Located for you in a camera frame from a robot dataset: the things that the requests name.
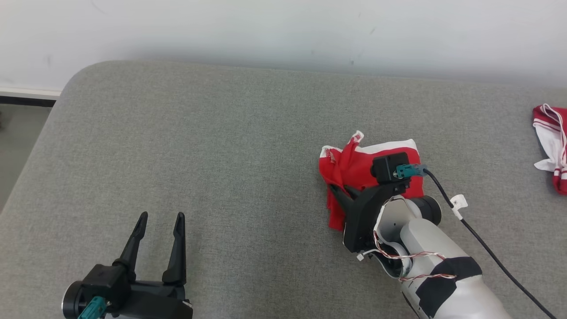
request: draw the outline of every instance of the teal connector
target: teal connector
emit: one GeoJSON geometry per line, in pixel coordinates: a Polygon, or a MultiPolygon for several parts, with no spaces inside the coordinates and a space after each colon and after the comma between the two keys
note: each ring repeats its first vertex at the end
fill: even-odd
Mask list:
{"type": "Polygon", "coordinates": [[[425,176],[424,169],[427,165],[419,164],[409,164],[409,165],[399,165],[396,167],[394,176],[397,178],[407,178],[412,176],[425,176]]]}
{"type": "Polygon", "coordinates": [[[98,319],[106,311],[106,301],[102,297],[94,297],[77,319],[98,319]]]}

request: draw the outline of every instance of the red and white cloth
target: red and white cloth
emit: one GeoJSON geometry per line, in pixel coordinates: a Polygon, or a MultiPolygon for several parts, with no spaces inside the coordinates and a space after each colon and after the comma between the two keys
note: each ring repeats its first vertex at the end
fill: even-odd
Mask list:
{"type": "Polygon", "coordinates": [[[534,108],[534,127],[539,142],[549,157],[534,166],[553,172],[553,186],[559,194],[567,195],[567,108],[547,104],[534,108]]]}
{"type": "MultiPolygon", "coordinates": [[[[376,186],[378,182],[370,174],[372,160],[375,157],[389,154],[406,152],[409,163],[421,164],[420,155],[413,140],[387,142],[362,148],[358,144],[363,138],[364,134],[357,131],[344,149],[333,146],[323,147],[319,156],[319,172],[325,183],[335,184],[341,188],[348,185],[360,191],[367,187],[376,186]]],[[[403,196],[414,198],[423,195],[423,177],[412,177],[409,188],[403,196]]],[[[345,213],[330,190],[327,190],[327,208],[331,210],[329,227],[342,231],[345,224],[345,213]]]]}

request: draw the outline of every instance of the fabric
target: fabric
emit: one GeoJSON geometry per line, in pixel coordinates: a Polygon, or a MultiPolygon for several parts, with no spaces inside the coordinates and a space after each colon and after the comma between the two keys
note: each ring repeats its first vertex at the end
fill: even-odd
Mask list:
{"type": "Polygon", "coordinates": [[[567,195],[567,108],[548,104],[534,108],[534,127],[548,159],[534,164],[553,172],[552,183],[559,194],[567,195]]]}
{"type": "MultiPolygon", "coordinates": [[[[195,319],[412,318],[399,282],[359,262],[328,227],[317,155],[359,129],[365,141],[413,138],[449,196],[465,194],[468,223],[565,318],[567,256],[557,252],[567,247],[566,197],[530,169],[541,152],[528,123],[542,100],[567,105],[567,91],[174,62],[90,66],[66,85],[0,213],[0,317],[61,319],[68,285],[120,256],[143,211],[137,278],[160,280],[182,211],[195,319]]],[[[430,180],[423,189],[442,204],[430,180]]],[[[442,208],[439,226],[512,317],[544,318],[442,208]]]]}
{"type": "MultiPolygon", "coordinates": [[[[370,174],[372,160],[375,157],[389,154],[406,153],[411,164],[420,164],[420,155],[413,140],[386,142],[367,147],[358,145],[364,138],[361,131],[357,131],[349,140],[344,150],[332,146],[324,146],[319,155],[319,172],[327,185],[334,184],[345,191],[348,185],[362,191],[364,188],[378,185],[376,177],[370,174]]],[[[414,177],[409,188],[402,194],[406,198],[422,197],[423,178],[414,177]]],[[[345,225],[345,212],[330,189],[327,189],[327,208],[330,210],[329,227],[343,231],[345,225]]]]}

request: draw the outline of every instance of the black tape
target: black tape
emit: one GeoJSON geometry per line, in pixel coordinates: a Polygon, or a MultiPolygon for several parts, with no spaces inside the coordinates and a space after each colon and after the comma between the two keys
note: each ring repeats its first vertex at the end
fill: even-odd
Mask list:
{"type": "Polygon", "coordinates": [[[447,258],[439,263],[430,275],[456,275],[456,278],[427,278],[416,290],[420,308],[428,317],[434,317],[439,307],[457,288],[457,280],[482,275],[483,271],[472,257],[447,258]]]}

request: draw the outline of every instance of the white cable tag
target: white cable tag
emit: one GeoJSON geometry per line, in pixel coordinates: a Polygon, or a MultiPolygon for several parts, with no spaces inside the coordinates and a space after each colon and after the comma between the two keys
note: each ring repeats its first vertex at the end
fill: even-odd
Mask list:
{"type": "Polygon", "coordinates": [[[463,194],[455,195],[451,198],[451,203],[453,204],[453,214],[459,219],[462,220],[463,216],[459,213],[459,209],[468,207],[467,200],[464,198],[463,194]]]}

